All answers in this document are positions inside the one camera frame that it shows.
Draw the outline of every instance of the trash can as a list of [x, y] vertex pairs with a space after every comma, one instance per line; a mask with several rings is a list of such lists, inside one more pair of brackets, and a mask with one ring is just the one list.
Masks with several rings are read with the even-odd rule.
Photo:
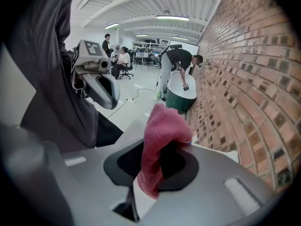
[[166, 107], [177, 109], [179, 114], [185, 113], [197, 98], [195, 79], [185, 74], [185, 81], [189, 85], [189, 90], [183, 90], [183, 83], [180, 72], [171, 72], [168, 82]]

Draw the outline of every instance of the cable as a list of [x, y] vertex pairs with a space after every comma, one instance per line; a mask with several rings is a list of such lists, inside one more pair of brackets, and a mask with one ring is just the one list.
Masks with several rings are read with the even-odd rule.
[[[127, 101], [127, 99], [116, 111], [118, 111], [126, 103], [126, 101]], [[116, 113], [116, 111], [114, 111], [111, 115], [109, 115], [109, 117], [107, 117], [107, 119], [110, 118], [114, 113]]]
[[[159, 81], [159, 76], [160, 76], [160, 70], [159, 70], [159, 73], [158, 73], [158, 78], [157, 78], [157, 83], [156, 83], [156, 88], [155, 88], [155, 90], [149, 89], [149, 88], [143, 88], [143, 89], [147, 89], [147, 90], [151, 90], [151, 91], [156, 92], [157, 86], [158, 86], [158, 81]], [[132, 100], [136, 99], [136, 98], [139, 96], [138, 91], [139, 91], [139, 90], [143, 90], [143, 89], [138, 89], [138, 90], [136, 91], [136, 92], [137, 92], [137, 96], [135, 96], [134, 98], [132, 98]], [[116, 111], [114, 111], [111, 115], [109, 115], [109, 116], [107, 117], [107, 119], [110, 118], [114, 113], [116, 113], [116, 112], [117, 112], [117, 111], [118, 111], [118, 110], [126, 103], [127, 100], [128, 100], [128, 99], [126, 99], [126, 100], [124, 101], [124, 103], [123, 103]]]
[[[154, 92], [156, 92], [155, 90], [153, 90], [153, 89], [148, 89], [148, 88], [143, 88], [143, 89], [147, 89], [147, 90], [151, 90], [151, 91], [154, 91]], [[134, 99], [136, 99], [138, 96], [139, 96], [139, 93], [138, 93], [138, 91], [139, 90], [143, 90], [143, 89], [138, 89], [136, 92], [137, 92], [137, 96], [136, 97], [134, 97], [134, 98], [132, 98], [132, 100], [134, 100]]]

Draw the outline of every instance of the office chair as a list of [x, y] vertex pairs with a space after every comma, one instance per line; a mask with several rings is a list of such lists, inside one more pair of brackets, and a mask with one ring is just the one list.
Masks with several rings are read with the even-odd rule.
[[131, 79], [130, 75], [133, 77], [134, 75], [132, 73], [129, 73], [129, 71], [131, 71], [133, 69], [133, 51], [131, 49], [129, 49], [128, 51], [128, 54], [130, 55], [130, 66], [126, 65], [126, 69], [125, 70], [122, 70], [124, 73], [121, 73], [119, 75], [119, 79], [121, 80], [121, 77], [123, 76], [127, 76], [129, 79]]

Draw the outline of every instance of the black sleeve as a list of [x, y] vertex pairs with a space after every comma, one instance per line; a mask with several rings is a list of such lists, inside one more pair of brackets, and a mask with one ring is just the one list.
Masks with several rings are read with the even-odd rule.
[[108, 52], [109, 46], [108, 46], [108, 42], [106, 40], [103, 41], [103, 46], [102, 47], [103, 47], [105, 52]]

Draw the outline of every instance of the red towel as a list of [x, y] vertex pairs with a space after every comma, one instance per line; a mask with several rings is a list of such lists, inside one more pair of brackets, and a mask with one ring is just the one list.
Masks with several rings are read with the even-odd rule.
[[155, 104], [146, 124], [141, 171], [137, 176], [139, 187], [154, 199], [158, 197], [157, 184], [163, 179], [160, 151], [171, 141], [179, 142], [178, 146], [191, 142], [191, 129], [176, 109]]

